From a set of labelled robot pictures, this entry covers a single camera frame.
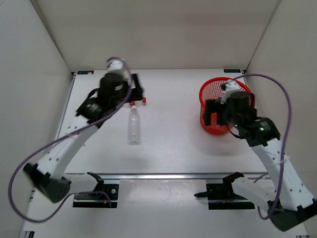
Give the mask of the red label clear bottle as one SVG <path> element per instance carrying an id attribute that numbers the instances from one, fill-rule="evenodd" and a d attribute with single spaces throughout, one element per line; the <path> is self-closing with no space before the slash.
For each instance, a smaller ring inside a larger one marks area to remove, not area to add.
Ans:
<path id="1" fill-rule="evenodd" d="M 129 105 L 132 107 L 132 106 L 145 106 L 147 104 L 147 99 L 144 97 L 143 99 L 141 100 L 137 100 L 137 101 L 131 101 L 129 102 Z"/>

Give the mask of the clear unlabelled plastic bottle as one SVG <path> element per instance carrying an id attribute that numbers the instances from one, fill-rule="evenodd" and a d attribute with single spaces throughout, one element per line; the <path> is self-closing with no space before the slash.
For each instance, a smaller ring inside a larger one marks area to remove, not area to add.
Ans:
<path id="1" fill-rule="evenodd" d="M 129 145 L 141 143 L 141 119 L 136 106 L 132 106 L 128 115 L 128 134 Z"/>

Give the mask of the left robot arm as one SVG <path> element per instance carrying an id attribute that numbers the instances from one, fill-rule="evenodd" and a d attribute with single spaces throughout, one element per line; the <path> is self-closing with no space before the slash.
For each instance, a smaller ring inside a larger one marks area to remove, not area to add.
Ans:
<path id="1" fill-rule="evenodd" d="M 104 181 L 93 172 L 67 175 L 65 169 L 84 143 L 103 125 L 101 119 L 111 115 L 128 93 L 128 82 L 118 73 L 106 73 L 99 88 L 93 89 L 76 110 L 66 139 L 50 149 L 36 163 L 27 163 L 23 171 L 52 203 L 58 203 L 72 193 L 88 193 L 99 198 Z"/>

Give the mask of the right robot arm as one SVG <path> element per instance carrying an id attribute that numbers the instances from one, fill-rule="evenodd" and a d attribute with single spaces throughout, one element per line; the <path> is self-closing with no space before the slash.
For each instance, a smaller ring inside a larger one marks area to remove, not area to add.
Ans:
<path id="1" fill-rule="evenodd" d="M 280 231 L 288 231 L 317 214 L 317 200 L 304 186 L 287 159 L 280 133 L 269 118 L 257 115 L 254 95 L 234 92 L 227 99 L 209 99 L 203 114 L 206 125 L 217 114 L 218 125 L 231 125 L 264 165 L 276 192 L 271 192 L 235 172 L 223 178 L 218 191 L 228 198 L 242 196 L 267 212 Z"/>

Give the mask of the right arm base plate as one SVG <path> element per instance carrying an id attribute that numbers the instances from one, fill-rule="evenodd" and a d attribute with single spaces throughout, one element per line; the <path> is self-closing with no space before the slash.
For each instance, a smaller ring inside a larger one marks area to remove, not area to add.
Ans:
<path id="1" fill-rule="evenodd" d="M 253 210 L 255 206 L 246 198 L 231 193 L 222 183 L 207 183 L 206 191 L 194 194 L 197 199 L 207 199 L 209 210 Z"/>

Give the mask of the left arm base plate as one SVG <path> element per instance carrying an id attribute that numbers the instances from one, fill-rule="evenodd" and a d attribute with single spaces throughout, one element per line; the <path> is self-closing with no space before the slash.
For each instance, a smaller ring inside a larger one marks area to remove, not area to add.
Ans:
<path id="1" fill-rule="evenodd" d="M 76 194 L 73 198 L 74 208 L 117 208 L 119 194 L 119 180 L 105 180 L 101 189 L 103 193 Z"/>

